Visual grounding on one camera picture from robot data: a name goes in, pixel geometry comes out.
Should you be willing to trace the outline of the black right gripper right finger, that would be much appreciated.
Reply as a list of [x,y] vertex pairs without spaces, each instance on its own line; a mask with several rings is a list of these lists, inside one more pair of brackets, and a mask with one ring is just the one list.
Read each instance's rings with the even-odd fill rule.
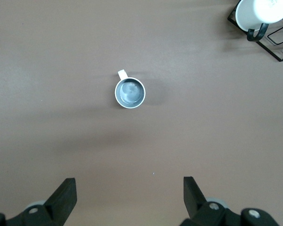
[[277,226],[267,212],[245,208],[240,214],[232,212],[217,201],[207,201],[193,177],[183,178],[183,199],[189,218],[183,226]]

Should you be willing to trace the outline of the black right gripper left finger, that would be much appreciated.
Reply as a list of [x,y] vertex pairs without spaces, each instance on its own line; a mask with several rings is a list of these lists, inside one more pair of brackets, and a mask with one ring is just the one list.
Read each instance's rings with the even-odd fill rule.
[[76,202],[76,181],[67,178],[47,200],[29,204],[17,216],[6,219],[0,213],[0,226],[63,226]]

